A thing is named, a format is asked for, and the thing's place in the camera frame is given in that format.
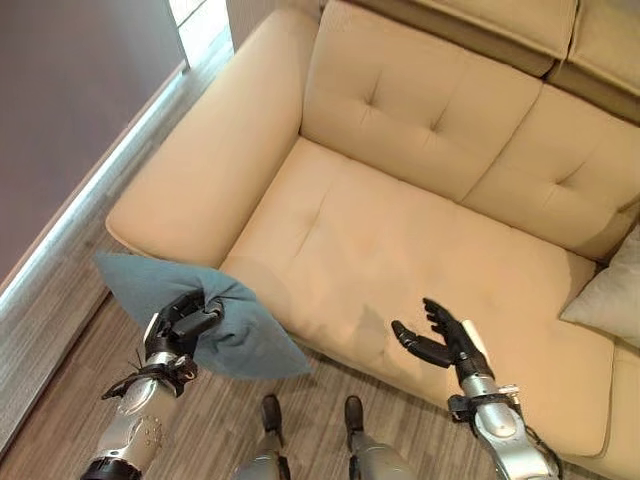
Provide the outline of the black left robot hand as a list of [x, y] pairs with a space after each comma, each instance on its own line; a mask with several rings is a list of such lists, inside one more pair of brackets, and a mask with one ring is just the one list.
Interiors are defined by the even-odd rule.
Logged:
[[145, 359], [160, 353], [193, 357], [199, 337], [223, 318], [220, 298], [206, 300], [201, 289], [182, 294], [152, 316], [143, 340]]

